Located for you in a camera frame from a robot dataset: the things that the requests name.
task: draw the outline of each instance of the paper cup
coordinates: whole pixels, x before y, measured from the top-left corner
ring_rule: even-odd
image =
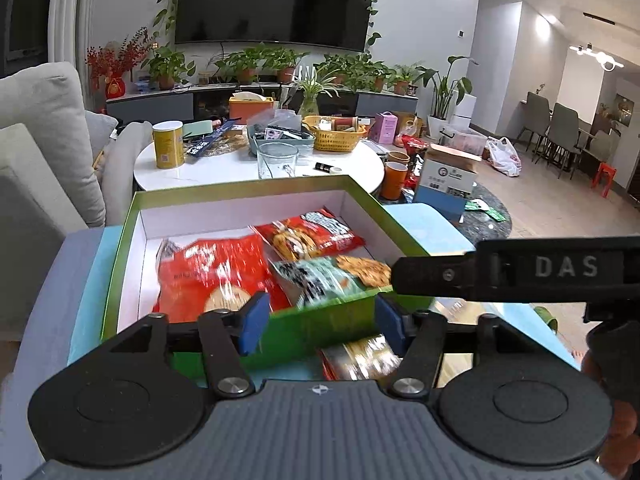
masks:
[[[182,145],[182,122],[165,121],[154,124],[154,144],[156,146],[156,166],[161,170],[177,168],[184,164]]]
[[[387,160],[389,162],[398,162],[399,164],[408,164],[409,155],[403,152],[389,152]]]
[[[406,179],[408,168],[399,162],[385,164],[385,179],[382,181],[380,196],[387,200],[398,200],[402,194],[402,184]]]

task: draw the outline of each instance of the orange box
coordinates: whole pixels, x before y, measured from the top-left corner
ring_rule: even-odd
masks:
[[[240,119],[236,124],[246,124],[249,117],[273,108],[273,97],[266,101],[242,101],[235,97],[229,98],[229,119]]]

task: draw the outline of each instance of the yellow basket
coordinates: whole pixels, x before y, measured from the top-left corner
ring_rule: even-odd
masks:
[[[318,124],[321,119],[331,121],[335,117],[309,115],[303,119],[303,123],[308,126],[309,131],[316,138],[314,148],[321,152],[352,152],[359,140],[362,138],[362,134],[366,133],[366,128],[362,125],[358,126],[357,132],[334,132],[319,130]]]

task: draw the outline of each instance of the green box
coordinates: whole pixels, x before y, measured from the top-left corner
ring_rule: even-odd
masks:
[[[136,193],[124,224],[111,276],[102,339],[145,316],[157,297],[153,283],[156,246],[163,237],[176,243],[229,237],[247,224],[282,220],[326,206],[367,240],[369,253],[393,264],[400,256],[427,256],[424,249],[351,177],[318,176],[256,180],[213,186]],[[303,358],[317,348],[379,333],[373,319],[375,291],[340,304],[271,314],[258,351],[244,360],[247,369],[267,368]],[[431,298],[399,296],[409,310]],[[199,358],[176,354],[174,365],[201,376]]]

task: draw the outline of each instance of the yellow can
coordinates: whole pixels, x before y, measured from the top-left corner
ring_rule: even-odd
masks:
[[[184,164],[182,122],[165,121],[154,124],[154,143],[158,168],[168,170]]]

